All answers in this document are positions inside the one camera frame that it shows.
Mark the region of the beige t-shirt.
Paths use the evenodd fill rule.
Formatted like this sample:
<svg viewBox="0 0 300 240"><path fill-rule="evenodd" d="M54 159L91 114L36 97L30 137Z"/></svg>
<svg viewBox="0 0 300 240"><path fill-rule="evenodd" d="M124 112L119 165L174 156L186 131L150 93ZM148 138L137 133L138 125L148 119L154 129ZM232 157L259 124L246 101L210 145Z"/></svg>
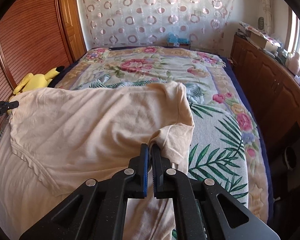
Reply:
<svg viewBox="0 0 300 240"><path fill-rule="evenodd" d="M0 227L18 239L87 179L128 167L157 144L188 172L194 130L182 83L21 93L0 138Z"/></svg>

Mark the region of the yellow Pikachu plush toy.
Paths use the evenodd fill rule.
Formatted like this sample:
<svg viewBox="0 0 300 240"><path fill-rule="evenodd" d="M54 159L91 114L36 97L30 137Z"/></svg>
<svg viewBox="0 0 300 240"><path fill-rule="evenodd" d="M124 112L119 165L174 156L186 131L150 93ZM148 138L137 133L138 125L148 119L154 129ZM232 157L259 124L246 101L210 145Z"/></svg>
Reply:
<svg viewBox="0 0 300 240"><path fill-rule="evenodd" d="M46 74L33 74L28 73L26 74L22 80L17 84L15 87L12 96L9 98L8 101L12 101L12 99L22 93L29 90L34 90L37 88L45 88L47 87L50 82L64 70L64 66L59 66L56 68L52 68Z"/></svg>

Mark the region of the floral and leaf bed blanket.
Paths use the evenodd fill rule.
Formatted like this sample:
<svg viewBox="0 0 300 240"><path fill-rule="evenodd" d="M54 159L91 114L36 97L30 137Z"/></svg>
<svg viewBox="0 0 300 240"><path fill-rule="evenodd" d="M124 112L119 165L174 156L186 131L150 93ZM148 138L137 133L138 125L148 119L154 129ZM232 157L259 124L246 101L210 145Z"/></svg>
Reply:
<svg viewBox="0 0 300 240"><path fill-rule="evenodd" d="M55 88L119 88L180 82L195 129L191 179L212 178L260 220L273 215L266 147L253 111L226 58L181 48L96 48L59 74Z"/></svg>

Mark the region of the wooden louvered wardrobe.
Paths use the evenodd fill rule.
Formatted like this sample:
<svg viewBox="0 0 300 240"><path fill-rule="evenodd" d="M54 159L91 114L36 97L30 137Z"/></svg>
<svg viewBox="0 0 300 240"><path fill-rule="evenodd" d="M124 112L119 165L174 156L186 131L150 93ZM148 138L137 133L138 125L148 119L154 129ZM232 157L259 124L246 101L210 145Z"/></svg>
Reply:
<svg viewBox="0 0 300 240"><path fill-rule="evenodd" d="M86 51L77 0L0 0L0 101L26 74L67 67Z"/></svg>

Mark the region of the long wooden sideboard cabinet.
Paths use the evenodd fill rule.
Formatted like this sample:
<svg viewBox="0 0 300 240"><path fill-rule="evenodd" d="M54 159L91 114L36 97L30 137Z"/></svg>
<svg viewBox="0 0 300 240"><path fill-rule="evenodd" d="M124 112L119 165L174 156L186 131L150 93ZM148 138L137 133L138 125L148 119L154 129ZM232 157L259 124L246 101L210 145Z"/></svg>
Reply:
<svg viewBox="0 0 300 240"><path fill-rule="evenodd" d="M300 86L292 73L238 35L230 59L266 147L277 145L294 126L300 129Z"/></svg>

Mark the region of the blue item behind bed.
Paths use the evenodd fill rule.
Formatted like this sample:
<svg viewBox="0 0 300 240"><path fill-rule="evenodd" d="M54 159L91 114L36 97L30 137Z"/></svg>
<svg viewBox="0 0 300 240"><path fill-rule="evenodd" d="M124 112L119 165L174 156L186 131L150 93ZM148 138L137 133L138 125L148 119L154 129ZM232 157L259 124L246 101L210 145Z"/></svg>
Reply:
<svg viewBox="0 0 300 240"><path fill-rule="evenodd" d="M166 38L166 43L168 47L182 47L189 49L191 46L191 42L187 38L179 38L174 33L169 33Z"/></svg>

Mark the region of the sheer circle pattern curtain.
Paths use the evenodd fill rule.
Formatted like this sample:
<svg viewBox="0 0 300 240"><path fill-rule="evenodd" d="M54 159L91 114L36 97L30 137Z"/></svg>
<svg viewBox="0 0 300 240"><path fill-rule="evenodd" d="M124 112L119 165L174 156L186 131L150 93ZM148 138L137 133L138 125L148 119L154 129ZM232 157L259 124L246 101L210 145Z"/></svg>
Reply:
<svg viewBox="0 0 300 240"><path fill-rule="evenodd" d="M170 35L220 53L234 0L77 0L85 43L164 46Z"/></svg>

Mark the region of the cardboard box on cabinet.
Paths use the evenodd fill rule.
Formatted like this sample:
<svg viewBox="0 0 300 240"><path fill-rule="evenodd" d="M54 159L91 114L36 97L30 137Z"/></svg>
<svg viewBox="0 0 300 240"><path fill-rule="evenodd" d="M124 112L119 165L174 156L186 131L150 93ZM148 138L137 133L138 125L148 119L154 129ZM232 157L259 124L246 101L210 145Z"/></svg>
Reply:
<svg viewBox="0 0 300 240"><path fill-rule="evenodd" d="M253 45L256 45L258 48L264 49L271 53L274 53L280 47L279 42L277 42L273 38L263 34L255 34L252 31L248 35L248 41Z"/></svg>

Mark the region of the pink bottle on cabinet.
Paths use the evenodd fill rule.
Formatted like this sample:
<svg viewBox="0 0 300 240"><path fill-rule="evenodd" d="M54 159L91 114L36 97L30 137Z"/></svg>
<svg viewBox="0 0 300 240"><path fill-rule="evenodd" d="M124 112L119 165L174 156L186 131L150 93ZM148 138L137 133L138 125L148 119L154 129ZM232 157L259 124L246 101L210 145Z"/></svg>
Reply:
<svg viewBox="0 0 300 240"><path fill-rule="evenodd" d="M300 59L300 54L298 52L295 52L294 55L290 58L288 63L288 69L294 75L297 75L300 70L299 59Z"/></svg>

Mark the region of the window with wooden frame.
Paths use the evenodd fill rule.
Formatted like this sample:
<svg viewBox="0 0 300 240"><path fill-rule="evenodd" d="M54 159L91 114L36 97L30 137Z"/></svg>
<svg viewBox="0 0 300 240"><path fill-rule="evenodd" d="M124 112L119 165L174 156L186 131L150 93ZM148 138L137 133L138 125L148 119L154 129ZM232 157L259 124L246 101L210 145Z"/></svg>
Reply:
<svg viewBox="0 0 300 240"><path fill-rule="evenodd" d="M296 53L299 54L300 66L300 20L290 7L288 8L288 29L286 38L285 50L287 50L291 56Z"/></svg>

